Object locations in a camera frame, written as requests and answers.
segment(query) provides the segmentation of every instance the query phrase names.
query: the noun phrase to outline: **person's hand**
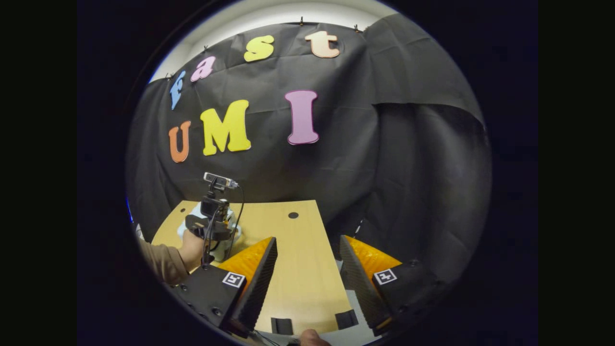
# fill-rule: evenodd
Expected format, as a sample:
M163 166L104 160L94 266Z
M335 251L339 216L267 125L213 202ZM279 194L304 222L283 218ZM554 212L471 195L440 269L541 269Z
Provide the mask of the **person's hand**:
M194 235L189 230L184 231L183 242L180 252L181 260L187 271L191 271L200 265L200 259L203 257L203 245L205 240Z
M313 329L306 329L303 331L300 341L301 346L331 346L331 344L321 339L318 333Z

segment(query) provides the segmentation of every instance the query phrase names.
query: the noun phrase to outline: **wooden table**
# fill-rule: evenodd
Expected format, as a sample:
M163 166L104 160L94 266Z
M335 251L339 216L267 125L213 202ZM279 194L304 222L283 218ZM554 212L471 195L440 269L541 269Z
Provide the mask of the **wooden table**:
M181 247L177 228L196 205L182 201L162 223L152 244ZM239 208L240 204L231 203L236 213ZM299 216L291 219L291 212ZM243 235L231 255L269 236L277 238L276 267L255 329L271 332L274 317L290 318L294 334L308 328L318 333L338 330L335 314L351 306L316 201L246 203L239 225Z

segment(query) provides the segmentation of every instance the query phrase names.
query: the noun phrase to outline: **foam letter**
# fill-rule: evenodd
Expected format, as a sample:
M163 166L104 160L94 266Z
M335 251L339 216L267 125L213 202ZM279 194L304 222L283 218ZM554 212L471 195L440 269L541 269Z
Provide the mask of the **foam letter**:
M188 129L190 128L190 122L184 121L181 124L181 141L183 146L181 152L177 151L177 132L179 127L175 126L169 130L169 143L171 146L171 158L173 161L180 163L186 161L188 157L188 150L190 149L190 143L188 142Z
M177 79L175 80L175 83L173 83L173 86L171 87L171 110L175 109L175 105L177 105L177 101L180 100L181 94L181 87L183 86L183 81L181 80L182 78L184 78L184 76L186 75L185 71L182 71L180 73L180 75L177 77Z
M306 41L312 41L312 53L321 58L335 58L339 55L339 49L329 48L329 41L337 40L337 36L327 35L326 31L319 31L306 36Z
M293 119L293 132L288 136L292 145L309 144L318 141L318 134L312 125L312 101L318 95L311 90L295 90L287 92L284 98L290 102Z
M200 115L203 121L203 131L205 132L205 148L203 155L214 155L216 147L224 152L226 148L226 139L230 135L229 150L239 151L248 150L252 146L247 136L245 135L245 110L248 108L247 100L238 100L229 105L224 116L224 122L220 121L216 110L211 108Z
M192 74L192 77L190 77L190 80L193 82L196 82L199 79L203 79L209 76L209 74L213 70L212 66L213 66L214 61L216 61L216 57L208 57L205 60L201 61L196 66L196 71Z
M247 62L254 60L262 60L273 54L273 36L261 36L253 38L245 45L247 52L244 54L244 59Z

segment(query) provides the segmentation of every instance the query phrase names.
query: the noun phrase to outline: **brown sleeve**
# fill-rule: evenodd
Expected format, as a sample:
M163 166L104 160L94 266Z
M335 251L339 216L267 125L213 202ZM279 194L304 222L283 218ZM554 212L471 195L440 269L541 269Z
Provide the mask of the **brown sleeve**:
M177 248L166 245L152 245L139 238L145 261L158 278L167 284L179 284L188 277L184 262Z

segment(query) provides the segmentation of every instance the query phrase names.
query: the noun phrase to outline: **white wall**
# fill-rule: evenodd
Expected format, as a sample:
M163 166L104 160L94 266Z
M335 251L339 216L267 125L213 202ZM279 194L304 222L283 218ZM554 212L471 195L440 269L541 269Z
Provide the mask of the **white wall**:
M175 73L186 62L228 37L265 25L298 22L331 23L364 30L380 18L396 11L374 0L244 0L208 18L192 30L166 56L152 75L150 82Z

